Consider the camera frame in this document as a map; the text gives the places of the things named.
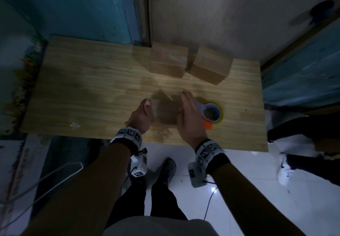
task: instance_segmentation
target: white sneaker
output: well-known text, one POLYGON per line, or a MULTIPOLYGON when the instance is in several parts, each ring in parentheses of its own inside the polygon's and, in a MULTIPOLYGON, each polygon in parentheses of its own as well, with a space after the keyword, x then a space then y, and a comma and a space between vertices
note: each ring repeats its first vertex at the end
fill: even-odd
POLYGON ((282 186, 287 186, 289 177, 294 173, 291 167, 287 164, 287 155, 280 154, 281 166, 278 171, 277 180, 282 186))

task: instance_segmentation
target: person's leg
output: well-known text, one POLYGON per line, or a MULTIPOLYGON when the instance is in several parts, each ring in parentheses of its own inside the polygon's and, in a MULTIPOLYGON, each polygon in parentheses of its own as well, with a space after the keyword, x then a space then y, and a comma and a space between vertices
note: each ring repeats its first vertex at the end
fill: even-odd
POLYGON ((295 118, 269 130, 267 133, 268 141, 272 142, 299 134, 312 139, 339 138, 340 134, 336 132, 332 125, 338 124, 339 121, 340 113, 295 118))
POLYGON ((127 191, 119 199, 117 199, 112 208, 105 229, 127 217, 143 216, 145 195, 145 183, 133 182, 127 191))
POLYGON ((287 164, 292 169, 306 172, 324 178, 333 184, 340 186, 340 160, 325 160, 321 158, 306 157, 300 155, 287 155, 287 164))
POLYGON ((150 216, 188 220, 177 205, 175 195, 168 189, 168 185, 176 173, 176 164, 167 159, 157 182, 152 186, 152 207, 150 216))

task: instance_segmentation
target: person's left hand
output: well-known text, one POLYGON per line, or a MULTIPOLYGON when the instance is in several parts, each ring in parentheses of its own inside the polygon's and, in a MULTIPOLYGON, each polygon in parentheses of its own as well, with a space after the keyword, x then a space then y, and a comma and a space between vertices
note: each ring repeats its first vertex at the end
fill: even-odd
POLYGON ((131 113, 129 120, 125 122, 125 126, 137 128, 139 132, 144 134, 150 128, 152 120, 151 101, 144 99, 140 102, 139 107, 131 113))

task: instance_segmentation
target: person's right arm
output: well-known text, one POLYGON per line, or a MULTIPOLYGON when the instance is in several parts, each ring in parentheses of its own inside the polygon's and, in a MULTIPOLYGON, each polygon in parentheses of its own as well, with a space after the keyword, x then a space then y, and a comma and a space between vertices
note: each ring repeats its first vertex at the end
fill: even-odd
MULTIPOLYGON (((180 96, 183 106, 177 128, 183 140, 196 149, 208 138, 203 119, 192 94, 183 91, 180 96)), ((244 235, 304 235, 231 163, 220 166, 211 175, 244 235)))

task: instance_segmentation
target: blue wall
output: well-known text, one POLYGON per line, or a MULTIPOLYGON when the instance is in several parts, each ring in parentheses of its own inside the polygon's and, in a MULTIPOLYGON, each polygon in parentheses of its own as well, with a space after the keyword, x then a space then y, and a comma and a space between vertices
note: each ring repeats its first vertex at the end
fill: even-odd
POLYGON ((340 102, 340 25, 262 77, 263 100, 316 108, 340 102))
POLYGON ((51 34, 130 44, 122 0, 7 0, 45 38, 51 34))

